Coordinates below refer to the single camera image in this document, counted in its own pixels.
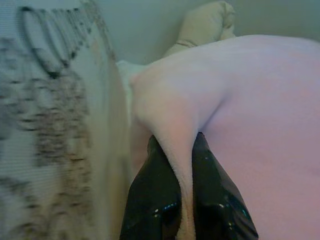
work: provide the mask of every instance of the beige pillow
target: beige pillow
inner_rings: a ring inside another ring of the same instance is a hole
[[[189,11],[176,43],[164,57],[182,50],[235,37],[235,11],[225,1],[215,1]]]

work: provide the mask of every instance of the pink blanket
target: pink blanket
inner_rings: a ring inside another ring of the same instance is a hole
[[[191,48],[132,80],[136,172],[154,134],[181,187],[178,239],[194,240],[191,154],[202,131],[261,240],[320,239],[320,44],[252,35]]]

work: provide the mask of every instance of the patterned fabric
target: patterned fabric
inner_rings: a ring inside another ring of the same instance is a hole
[[[92,0],[0,2],[0,240],[116,238],[129,148],[107,35]]]

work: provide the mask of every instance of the fleece blanket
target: fleece blanket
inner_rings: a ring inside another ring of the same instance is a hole
[[[199,131],[238,186],[261,240],[320,239],[320,44],[251,35],[173,54],[131,82],[137,173],[153,134],[179,181],[180,240],[194,240]]]

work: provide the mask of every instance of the gray wall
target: gray wall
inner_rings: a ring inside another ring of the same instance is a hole
[[[118,59],[149,63],[175,42],[184,12],[210,0],[97,0]],[[300,36],[320,41],[320,0],[229,0],[235,33]]]

